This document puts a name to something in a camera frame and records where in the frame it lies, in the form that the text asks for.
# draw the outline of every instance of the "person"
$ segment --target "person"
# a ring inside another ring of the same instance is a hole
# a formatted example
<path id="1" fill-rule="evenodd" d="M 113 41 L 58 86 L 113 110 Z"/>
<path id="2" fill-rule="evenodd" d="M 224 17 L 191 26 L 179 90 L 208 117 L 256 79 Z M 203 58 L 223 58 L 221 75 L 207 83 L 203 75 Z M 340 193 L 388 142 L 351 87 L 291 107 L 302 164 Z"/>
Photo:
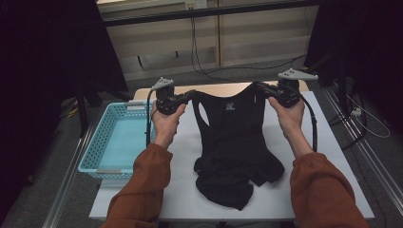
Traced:
<path id="1" fill-rule="evenodd" d="M 284 137 L 294 153 L 290 178 L 291 202 L 298 227 L 368 227 L 355 205 L 353 188 L 343 174 L 313 151 L 303 135 L 301 125 L 303 101 L 290 108 L 274 98 L 270 105 L 278 113 Z M 134 162 L 133 176 L 109 204 L 103 227 L 155 227 L 163 205 L 163 190 L 170 181 L 173 142 L 185 105 L 176 113 L 153 115 L 156 138 Z"/>

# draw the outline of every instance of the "brown sleeve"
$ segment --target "brown sleeve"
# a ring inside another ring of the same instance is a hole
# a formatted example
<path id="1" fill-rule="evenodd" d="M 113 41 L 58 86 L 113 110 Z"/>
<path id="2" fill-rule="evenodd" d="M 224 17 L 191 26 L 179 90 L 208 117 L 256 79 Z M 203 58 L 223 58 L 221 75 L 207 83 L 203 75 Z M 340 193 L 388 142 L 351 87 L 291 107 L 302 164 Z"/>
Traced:
<path id="1" fill-rule="evenodd" d="M 293 166 L 291 201 L 299 227 L 368 227 L 352 186 L 323 154 L 304 155 Z"/>
<path id="2" fill-rule="evenodd" d="M 170 181 L 172 154 L 150 144 L 134 161 L 133 176 L 112 198 L 103 227 L 155 227 Z"/>

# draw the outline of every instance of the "white tabletop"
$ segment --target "white tabletop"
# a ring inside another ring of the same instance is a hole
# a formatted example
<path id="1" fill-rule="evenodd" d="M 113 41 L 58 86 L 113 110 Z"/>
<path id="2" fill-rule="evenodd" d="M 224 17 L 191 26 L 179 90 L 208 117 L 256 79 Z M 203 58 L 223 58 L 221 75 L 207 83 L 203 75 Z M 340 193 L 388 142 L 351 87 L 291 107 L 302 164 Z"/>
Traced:
<path id="1" fill-rule="evenodd" d="M 355 191 L 357 207 L 364 218 L 374 214 L 365 199 L 336 138 L 328 125 L 313 92 L 302 92 L 317 117 L 318 151 L 346 176 Z M 171 162 L 171 182 L 164 191 L 160 220 L 278 220 L 294 219 L 290 200 L 290 175 L 293 169 L 293 153 L 278 125 L 275 110 L 267 103 L 265 108 L 263 135 L 268 149 L 285 167 L 283 177 L 275 183 L 266 182 L 254 187 L 254 194 L 242 211 L 220 206 L 206 199 L 195 185 L 198 175 L 193 171 L 195 160 L 202 154 L 202 142 L 192 104 L 189 103 L 181 116 L 181 124 L 169 151 L 174 154 Z M 305 108 L 302 129 L 312 141 L 312 125 L 308 108 Z M 111 198 L 119 192 L 127 180 L 103 180 L 94 201 L 90 217 L 105 219 Z"/>

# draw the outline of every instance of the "black tank top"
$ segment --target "black tank top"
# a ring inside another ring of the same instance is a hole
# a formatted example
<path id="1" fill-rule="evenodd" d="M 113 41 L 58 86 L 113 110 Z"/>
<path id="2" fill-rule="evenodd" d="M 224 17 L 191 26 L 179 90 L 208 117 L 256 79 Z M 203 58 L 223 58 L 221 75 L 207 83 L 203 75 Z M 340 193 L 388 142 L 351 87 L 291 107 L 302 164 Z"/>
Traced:
<path id="1" fill-rule="evenodd" d="M 192 104 L 202 144 L 201 157 L 194 166 L 199 175 L 196 186 L 209 200 L 241 210 L 253 194 L 249 181 L 261 186 L 277 181 L 284 173 L 262 134 L 266 99 L 252 83 L 227 98 L 198 91 Z"/>

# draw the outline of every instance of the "hand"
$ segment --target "hand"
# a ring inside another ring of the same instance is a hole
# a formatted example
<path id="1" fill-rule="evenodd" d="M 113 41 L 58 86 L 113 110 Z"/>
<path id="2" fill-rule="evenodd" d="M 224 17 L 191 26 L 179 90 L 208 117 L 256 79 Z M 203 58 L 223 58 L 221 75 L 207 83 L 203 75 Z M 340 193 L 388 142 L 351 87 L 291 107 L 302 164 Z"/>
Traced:
<path id="1" fill-rule="evenodd" d="M 174 114 L 166 116 L 157 110 L 157 106 L 154 103 L 151 113 L 154 113 L 152 121 L 157 133 L 154 141 L 155 144 L 158 144 L 165 149 L 168 148 L 177 133 L 179 118 L 184 113 L 185 108 L 186 105 L 181 104 Z"/>
<path id="2" fill-rule="evenodd" d="M 308 153 L 313 153 L 312 147 L 305 139 L 302 133 L 302 117 L 305 109 L 305 104 L 302 100 L 299 100 L 294 106 L 285 108 L 278 103 L 278 101 L 270 97 L 270 105 L 278 113 L 278 122 L 284 134 L 284 137 L 288 140 L 288 143 L 293 150 L 296 158 Z"/>

